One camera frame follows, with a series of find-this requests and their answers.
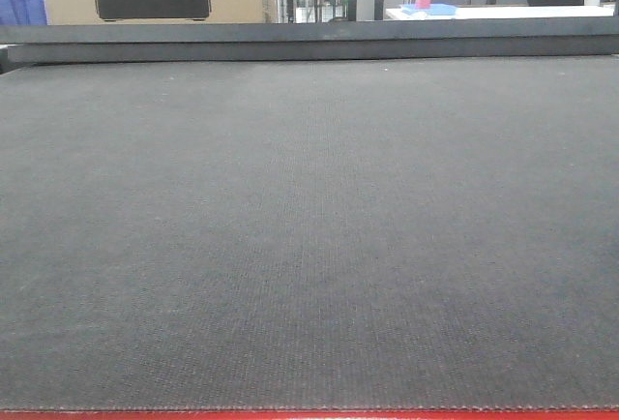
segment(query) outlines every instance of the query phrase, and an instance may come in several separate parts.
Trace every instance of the metal frame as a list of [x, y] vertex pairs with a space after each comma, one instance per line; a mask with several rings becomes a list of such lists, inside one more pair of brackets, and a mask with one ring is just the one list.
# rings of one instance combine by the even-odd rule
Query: metal frame
[[619, 17], [0, 27], [14, 62], [328, 60], [619, 53]]

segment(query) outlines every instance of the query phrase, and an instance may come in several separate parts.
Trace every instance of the blue bin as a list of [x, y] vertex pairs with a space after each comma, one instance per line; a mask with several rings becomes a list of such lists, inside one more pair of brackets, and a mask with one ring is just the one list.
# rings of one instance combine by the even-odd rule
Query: blue bin
[[43, 0], [0, 0], [0, 25], [47, 25]]

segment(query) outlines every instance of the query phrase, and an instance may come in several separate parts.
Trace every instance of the cutting table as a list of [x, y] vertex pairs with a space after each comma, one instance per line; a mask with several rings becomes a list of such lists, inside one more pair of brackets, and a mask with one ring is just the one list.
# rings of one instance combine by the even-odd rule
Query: cutting table
[[617, 70], [1, 75], [0, 418], [619, 418]]

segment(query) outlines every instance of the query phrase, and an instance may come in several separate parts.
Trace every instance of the red object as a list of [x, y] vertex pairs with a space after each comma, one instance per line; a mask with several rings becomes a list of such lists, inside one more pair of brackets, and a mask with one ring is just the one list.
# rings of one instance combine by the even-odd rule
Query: red object
[[432, 5], [430, 0], [415, 0], [416, 9], [429, 9]]
[[0, 420], [618, 420], [619, 410], [0, 412]]

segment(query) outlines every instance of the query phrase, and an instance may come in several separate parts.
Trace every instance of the blue object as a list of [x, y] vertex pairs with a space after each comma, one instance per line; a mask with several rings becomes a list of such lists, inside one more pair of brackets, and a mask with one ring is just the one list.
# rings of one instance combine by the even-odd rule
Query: blue object
[[43, 0], [0, 0], [0, 25], [47, 25]]
[[431, 4], [429, 9], [417, 9], [415, 4], [402, 4], [401, 8], [407, 15], [425, 12], [428, 15], [454, 16], [457, 10], [456, 6], [450, 6], [449, 4]]

